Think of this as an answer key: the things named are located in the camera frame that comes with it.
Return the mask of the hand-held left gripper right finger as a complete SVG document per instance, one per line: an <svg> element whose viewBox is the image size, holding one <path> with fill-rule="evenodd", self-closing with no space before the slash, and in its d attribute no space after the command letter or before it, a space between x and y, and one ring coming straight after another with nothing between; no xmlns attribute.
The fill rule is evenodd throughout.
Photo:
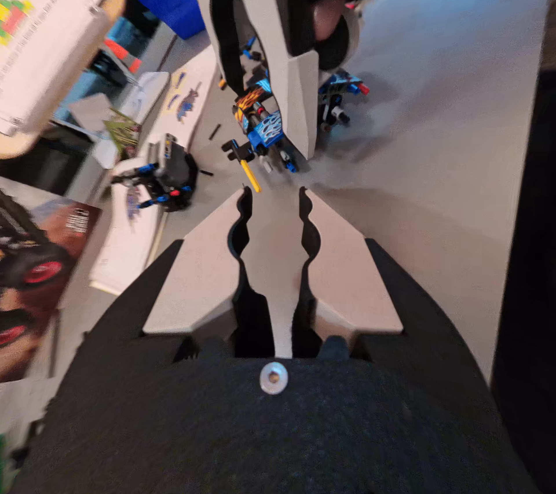
<svg viewBox="0 0 556 494"><path fill-rule="evenodd" d="M364 236L308 188L299 190L301 269L293 356L316 357L330 337L351 353L360 336L398 336L401 318Z"/></svg>

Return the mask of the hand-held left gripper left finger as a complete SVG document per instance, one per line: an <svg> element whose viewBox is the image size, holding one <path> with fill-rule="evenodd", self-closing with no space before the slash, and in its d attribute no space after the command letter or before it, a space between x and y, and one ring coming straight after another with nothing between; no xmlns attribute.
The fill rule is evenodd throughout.
<svg viewBox="0 0 556 494"><path fill-rule="evenodd" d="M248 279L253 192L241 188L189 232L143 326L150 336L231 340L236 357L274 357L270 311Z"/></svg>

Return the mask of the black lego chassis flame stickers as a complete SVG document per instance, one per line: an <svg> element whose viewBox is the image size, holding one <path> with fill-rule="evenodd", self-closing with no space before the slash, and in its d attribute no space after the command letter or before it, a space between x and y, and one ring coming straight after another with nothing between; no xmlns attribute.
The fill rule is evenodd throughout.
<svg viewBox="0 0 556 494"><path fill-rule="evenodd" d="M222 151L229 160L240 163L255 192L261 187L249 163L259 160L264 169L270 173L273 167L268 155L279 157L282 166L291 173L298 171L293 145L286 137L279 109L269 111L264 101L274 99L271 90L268 61L260 40L256 35L250 37L240 47L240 60L257 62L251 74L245 80L246 91L238 96L232 106L235 120L240 125L247 142L240 145L236 140L229 140L222 145ZM368 95L370 88L357 76L338 69L320 86L317 92L317 130L329 133L336 125L348 126L350 117L343 107L346 94Z"/></svg>

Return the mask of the grey and black lego assembly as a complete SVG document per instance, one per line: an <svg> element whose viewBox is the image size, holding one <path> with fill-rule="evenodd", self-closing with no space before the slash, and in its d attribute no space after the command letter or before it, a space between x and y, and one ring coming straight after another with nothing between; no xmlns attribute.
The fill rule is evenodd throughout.
<svg viewBox="0 0 556 494"><path fill-rule="evenodd" d="M196 189L198 166L190 153L171 133L149 144L152 162L123 171L111 179L112 185L124 185L131 193L129 217L138 211L159 206L164 212L178 212L191 205Z"/></svg>

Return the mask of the lego set box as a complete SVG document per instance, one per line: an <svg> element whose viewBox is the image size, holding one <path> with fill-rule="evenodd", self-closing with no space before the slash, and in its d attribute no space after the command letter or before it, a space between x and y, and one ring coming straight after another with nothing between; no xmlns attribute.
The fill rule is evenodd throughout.
<svg viewBox="0 0 556 494"><path fill-rule="evenodd" d="M1 178L1 383L27 374L100 215Z"/></svg>

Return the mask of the person's right hand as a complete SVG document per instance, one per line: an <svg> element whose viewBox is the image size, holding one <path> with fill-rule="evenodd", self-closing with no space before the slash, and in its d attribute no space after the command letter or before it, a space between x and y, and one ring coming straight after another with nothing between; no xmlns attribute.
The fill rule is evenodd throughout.
<svg viewBox="0 0 556 494"><path fill-rule="evenodd" d="M315 41L330 38L343 14L347 0L318 0L311 6Z"/></svg>

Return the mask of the open instruction booklet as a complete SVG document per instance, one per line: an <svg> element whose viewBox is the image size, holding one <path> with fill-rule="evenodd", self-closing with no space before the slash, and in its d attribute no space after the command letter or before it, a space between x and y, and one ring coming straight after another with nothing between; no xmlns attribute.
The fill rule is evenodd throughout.
<svg viewBox="0 0 556 494"><path fill-rule="evenodd" d="M140 140L137 156L118 163L114 175L156 162L155 151L163 152L162 143L167 135L189 152L217 73L216 54L211 45L173 72L162 107L149 133ZM160 205L132 208L131 201L139 204L148 199L143 185L136 185L133 191L125 184L111 185L111 224L89 274L92 287L119 295L147 266L163 208Z"/></svg>

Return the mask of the red and black tool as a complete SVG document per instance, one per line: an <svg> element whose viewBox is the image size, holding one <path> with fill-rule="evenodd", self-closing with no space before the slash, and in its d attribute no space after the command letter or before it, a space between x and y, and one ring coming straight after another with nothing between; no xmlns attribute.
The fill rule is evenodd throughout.
<svg viewBox="0 0 556 494"><path fill-rule="evenodd" d="M108 49L108 51L116 57L116 59L123 63L124 67L132 74L138 72L139 68L141 67L142 61L137 58L136 56L132 55L128 50L126 50L123 46L119 45L112 39L106 37L104 39L104 45Z"/></svg>

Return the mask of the green printed leaflet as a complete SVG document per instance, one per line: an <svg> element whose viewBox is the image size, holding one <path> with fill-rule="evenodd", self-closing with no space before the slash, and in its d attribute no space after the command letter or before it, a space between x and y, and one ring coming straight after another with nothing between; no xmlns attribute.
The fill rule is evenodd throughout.
<svg viewBox="0 0 556 494"><path fill-rule="evenodd" d="M134 158L137 154L142 125L114 108L108 109L107 118L103 123L121 159Z"/></svg>

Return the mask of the grey paper sheet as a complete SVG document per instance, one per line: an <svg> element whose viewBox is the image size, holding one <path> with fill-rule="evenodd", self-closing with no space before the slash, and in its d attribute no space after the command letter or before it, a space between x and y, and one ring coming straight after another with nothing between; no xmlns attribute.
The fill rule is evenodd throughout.
<svg viewBox="0 0 556 494"><path fill-rule="evenodd" d="M68 110L78 125L94 133L106 129L106 121L114 115L112 104L104 93L97 93L79 99L68 105Z"/></svg>

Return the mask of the printed brick instruction sheet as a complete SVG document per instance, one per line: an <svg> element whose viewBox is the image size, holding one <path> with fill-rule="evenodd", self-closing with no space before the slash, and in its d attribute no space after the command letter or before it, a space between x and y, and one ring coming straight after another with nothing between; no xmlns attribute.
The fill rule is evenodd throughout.
<svg viewBox="0 0 556 494"><path fill-rule="evenodd" d="M38 130L88 48L103 0L1 0L1 134Z"/></svg>

